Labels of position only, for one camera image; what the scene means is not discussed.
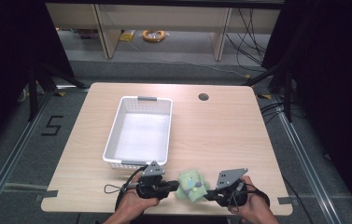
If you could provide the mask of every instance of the gray carpet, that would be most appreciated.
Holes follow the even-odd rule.
[[[245,75],[250,74],[253,77],[258,75],[258,72],[243,70],[231,65],[213,65],[213,67],[219,70],[235,71],[240,75],[179,63],[71,62],[71,64],[77,79],[87,84],[106,81],[240,85],[246,81]],[[68,84],[61,79],[54,79],[58,84]],[[257,94],[267,93],[266,87],[270,80],[266,78],[255,85],[254,91]],[[50,99],[5,191],[0,196],[0,223],[76,223],[78,214],[43,212],[36,196],[41,195],[50,182],[85,96],[86,92],[67,92],[63,97],[53,96]],[[258,102],[260,107],[272,103],[271,100],[261,99]],[[23,102],[15,109],[0,135],[0,169],[27,123],[28,104],[28,101]],[[296,104],[292,108],[293,125],[323,185],[333,199],[341,220],[344,223],[352,223],[352,197],[331,162],[322,157],[324,149],[308,120],[303,117],[301,107]],[[43,136],[42,133],[54,132],[53,129],[46,127],[51,116],[63,116],[52,121],[52,124],[62,127],[55,136]],[[279,117],[272,114],[264,116],[264,120],[268,122],[267,130],[282,174],[302,198],[314,223],[326,223]],[[294,197],[289,187],[288,190],[289,195]],[[79,223],[92,223],[95,219],[104,220],[107,216],[108,214],[81,214]],[[278,219],[281,223],[309,223],[300,205],[294,206],[293,213],[289,217]],[[237,217],[233,218],[232,223],[237,223],[237,220]]]

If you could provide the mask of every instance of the white plastic basket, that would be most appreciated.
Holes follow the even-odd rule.
[[[138,169],[167,162],[173,101],[124,96],[106,143],[103,160],[116,169]]]

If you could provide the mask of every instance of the hand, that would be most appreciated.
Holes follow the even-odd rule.
[[[131,182],[135,183],[139,178],[140,175],[136,175]],[[142,199],[138,196],[135,189],[129,189],[120,200],[117,211],[103,224],[130,223],[130,221],[137,218],[147,208],[158,204],[159,200],[157,198]]]
[[[247,190],[255,190],[248,175],[243,175],[240,179],[247,184]],[[246,222],[248,220],[254,224],[278,223],[263,198],[254,193],[248,193],[247,202],[245,205],[239,207],[230,206],[228,207],[228,210],[232,214],[240,215],[242,217],[242,222]]]

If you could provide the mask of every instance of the table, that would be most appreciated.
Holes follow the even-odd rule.
[[[208,95],[207,101],[199,94]],[[275,154],[250,87],[94,83],[79,112],[48,191],[46,212],[114,212],[118,193],[105,194],[104,186],[121,186],[133,171],[111,168],[102,156],[120,98],[125,95],[166,97],[173,100],[168,162],[164,180],[196,168],[213,189],[222,170],[248,168],[254,184],[268,194],[275,215],[287,216],[291,204]],[[175,194],[163,199],[146,214],[228,216],[216,202],[192,204]]]

